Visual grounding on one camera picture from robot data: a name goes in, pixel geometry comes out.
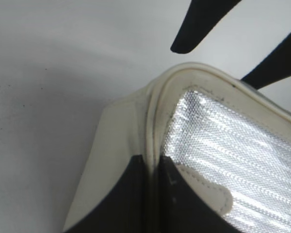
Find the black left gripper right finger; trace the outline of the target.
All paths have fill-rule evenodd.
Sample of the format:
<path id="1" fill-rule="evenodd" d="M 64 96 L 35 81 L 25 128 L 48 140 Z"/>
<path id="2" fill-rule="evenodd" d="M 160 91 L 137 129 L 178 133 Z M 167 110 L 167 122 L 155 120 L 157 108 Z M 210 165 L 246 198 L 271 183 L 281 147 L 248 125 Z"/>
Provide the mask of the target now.
<path id="1" fill-rule="evenodd" d="M 291 233 L 291 183 L 238 161 L 162 156 L 164 233 Z"/>

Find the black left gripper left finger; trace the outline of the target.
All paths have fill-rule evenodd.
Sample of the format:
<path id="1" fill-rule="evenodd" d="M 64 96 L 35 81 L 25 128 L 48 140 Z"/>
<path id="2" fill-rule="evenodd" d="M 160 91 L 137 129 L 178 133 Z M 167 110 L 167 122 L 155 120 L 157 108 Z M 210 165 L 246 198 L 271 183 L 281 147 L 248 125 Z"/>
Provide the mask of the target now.
<path id="1" fill-rule="evenodd" d="M 130 158 L 118 181 L 94 206 L 84 198 L 86 211 L 65 233 L 156 233 L 158 231 L 158 160 Z"/>

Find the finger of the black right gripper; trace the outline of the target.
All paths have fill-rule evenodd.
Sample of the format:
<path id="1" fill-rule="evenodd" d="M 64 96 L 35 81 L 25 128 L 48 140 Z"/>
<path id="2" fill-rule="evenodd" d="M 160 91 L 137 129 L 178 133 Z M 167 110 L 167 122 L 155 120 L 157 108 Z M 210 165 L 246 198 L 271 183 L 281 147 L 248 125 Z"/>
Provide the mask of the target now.
<path id="1" fill-rule="evenodd" d="M 244 76 L 242 82 L 255 89 L 261 89 L 290 76 L 291 33 L 261 63 Z"/>
<path id="2" fill-rule="evenodd" d="M 170 47 L 174 53 L 189 53 L 209 34 L 239 0 L 192 0 Z"/>

